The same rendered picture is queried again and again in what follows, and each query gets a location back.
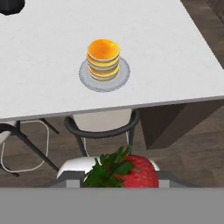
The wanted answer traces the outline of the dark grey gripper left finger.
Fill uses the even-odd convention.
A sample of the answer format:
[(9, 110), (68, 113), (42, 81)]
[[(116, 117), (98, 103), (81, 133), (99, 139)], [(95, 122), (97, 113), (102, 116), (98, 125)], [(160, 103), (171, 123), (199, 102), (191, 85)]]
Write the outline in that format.
[(45, 185), (51, 188), (81, 188), (84, 182), (84, 171), (63, 171), (54, 181)]

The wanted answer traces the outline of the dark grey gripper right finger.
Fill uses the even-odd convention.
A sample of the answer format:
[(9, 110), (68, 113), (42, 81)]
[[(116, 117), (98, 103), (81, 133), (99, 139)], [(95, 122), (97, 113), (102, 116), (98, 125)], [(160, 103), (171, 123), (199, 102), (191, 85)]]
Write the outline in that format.
[(195, 184), (177, 178), (175, 175), (168, 171), (158, 171), (157, 177), (160, 188), (197, 187), (197, 185)]

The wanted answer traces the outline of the red strawberry with green leaves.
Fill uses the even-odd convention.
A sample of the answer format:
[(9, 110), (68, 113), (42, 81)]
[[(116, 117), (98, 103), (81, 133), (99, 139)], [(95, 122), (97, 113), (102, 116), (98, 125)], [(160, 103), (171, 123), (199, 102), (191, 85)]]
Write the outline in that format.
[(84, 187), (158, 188), (156, 168), (146, 157), (131, 153), (132, 147), (121, 146), (111, 154), (101, 154), (85, 175)]

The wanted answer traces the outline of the dark brown counter base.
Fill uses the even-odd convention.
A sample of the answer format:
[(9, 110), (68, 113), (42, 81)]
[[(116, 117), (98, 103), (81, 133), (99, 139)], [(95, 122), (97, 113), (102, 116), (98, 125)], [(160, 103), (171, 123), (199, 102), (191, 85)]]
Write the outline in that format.
[(224, 105), (224, 100), (140, 108), (147, 150), (167, 148)]

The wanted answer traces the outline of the black object on counter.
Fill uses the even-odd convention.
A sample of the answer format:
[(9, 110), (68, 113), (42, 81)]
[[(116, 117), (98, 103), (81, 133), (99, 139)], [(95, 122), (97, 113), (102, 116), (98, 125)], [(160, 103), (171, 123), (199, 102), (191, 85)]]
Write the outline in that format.
[(0, 13), (9, 16), (19, 13), (25, 7), (25, 0), (0, 0)]

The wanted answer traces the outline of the white chair with black backrest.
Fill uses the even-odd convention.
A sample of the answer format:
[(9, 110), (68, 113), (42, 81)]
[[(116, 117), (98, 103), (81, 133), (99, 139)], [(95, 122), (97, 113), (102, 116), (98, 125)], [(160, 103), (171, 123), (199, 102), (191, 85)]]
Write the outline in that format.
[(103, 139), (126, 135), (127, 144), (133, 144), (134, 130), (140, 115), (131, 108), (94, 112), (67, 116), (64, 120), (66, 129), (75, 136), (82, 156), (68, 159), (60, 168), (57, 178), (63, 172), (89, 172), (95, 164), (95, 158), (88, 154), (86, 139)]

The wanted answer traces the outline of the grey round plate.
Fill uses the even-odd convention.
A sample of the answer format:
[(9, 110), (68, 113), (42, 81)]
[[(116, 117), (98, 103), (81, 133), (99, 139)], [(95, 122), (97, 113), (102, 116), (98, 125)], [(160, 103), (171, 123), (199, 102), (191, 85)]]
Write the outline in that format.
[(112, 80), (100, 81), (94, 79), (88, 71), (88, 62), (84, 60), (79, 70), (81, 83), (88, 89), (95, 92), (112, 92), (124, 86), (130, 77), (130, 66), (124, 58), (119, 60), (119, 71)]

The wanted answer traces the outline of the stack of orange pancakes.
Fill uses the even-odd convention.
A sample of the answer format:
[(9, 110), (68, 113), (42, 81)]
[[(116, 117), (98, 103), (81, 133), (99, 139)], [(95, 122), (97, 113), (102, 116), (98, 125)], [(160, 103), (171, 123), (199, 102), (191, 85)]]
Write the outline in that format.
[(87, 68), (98, 81), (110, 81), (119, 72), (120, 47), (109, 39), (97, 39), (87, 47)]

